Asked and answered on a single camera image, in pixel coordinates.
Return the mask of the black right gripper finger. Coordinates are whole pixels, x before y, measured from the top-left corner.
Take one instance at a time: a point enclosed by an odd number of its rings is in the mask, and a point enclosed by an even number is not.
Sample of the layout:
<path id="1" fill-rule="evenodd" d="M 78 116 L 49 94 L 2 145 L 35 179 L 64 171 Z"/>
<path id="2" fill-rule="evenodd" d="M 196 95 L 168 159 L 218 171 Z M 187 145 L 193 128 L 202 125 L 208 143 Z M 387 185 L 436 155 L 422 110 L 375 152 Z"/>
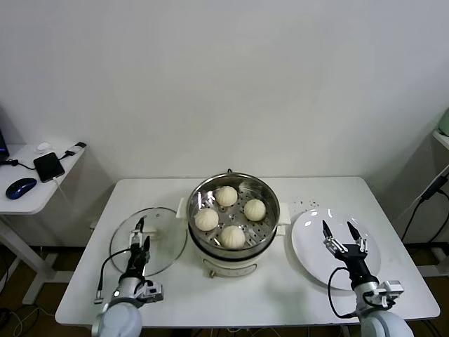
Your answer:
<path id="1" fill-rule="evenodd" d="M 366 239 L 362 238 L 360 232 L 352 225 L 351 222 L 347 221 L 347 226 L 349 228 L 351 237 L 354 240 L 353 244 L 346 245 L 348 251 L 351 253 L 367 253 L 368 247 Z"/>
<path id="2" fill-rule="evenodd" d="M 336 254 L 337 252 L 347 253 L 348 249 L 343 244 L 341 244 L 336 238 L 334 238 L 325 220 L 322 220 L 322 225 L 323 225 L 323 235 L 325 238 L 323 243 L 325 244 L 329 252 L 331 252 L 332 254 Z"/>

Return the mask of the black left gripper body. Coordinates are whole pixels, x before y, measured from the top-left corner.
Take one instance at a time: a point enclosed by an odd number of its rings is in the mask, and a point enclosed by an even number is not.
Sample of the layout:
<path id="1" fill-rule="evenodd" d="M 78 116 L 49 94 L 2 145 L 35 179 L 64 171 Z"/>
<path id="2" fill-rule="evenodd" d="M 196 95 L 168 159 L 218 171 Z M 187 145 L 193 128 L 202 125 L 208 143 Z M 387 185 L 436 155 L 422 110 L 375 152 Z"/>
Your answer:
<path id="1" fill-rule="evenodd" d="M 131 277 L 143 278 L 145 275 L 145 255 L 141 249 L 130 250 L 130 258 L 126 268 L 126 274 Z"/>

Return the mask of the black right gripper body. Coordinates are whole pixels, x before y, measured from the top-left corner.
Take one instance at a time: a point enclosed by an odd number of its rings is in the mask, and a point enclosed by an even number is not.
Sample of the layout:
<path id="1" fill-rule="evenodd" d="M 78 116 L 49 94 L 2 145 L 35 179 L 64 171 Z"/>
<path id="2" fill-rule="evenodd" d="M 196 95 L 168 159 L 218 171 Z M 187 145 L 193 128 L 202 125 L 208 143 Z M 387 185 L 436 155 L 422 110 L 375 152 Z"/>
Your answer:
<path id="1" fill-rule="evenodd" d="M 344 248 L 346 251 L 342 253 L 337 250 L 335 257 L 346 265 L 349 271 L 351 287 L 358 287 L 368 282 L 376 282 L 376 277 L 370 273 L 365 262 L 368 254 L 362 252 L 356 244 L 344 244 Z"/>

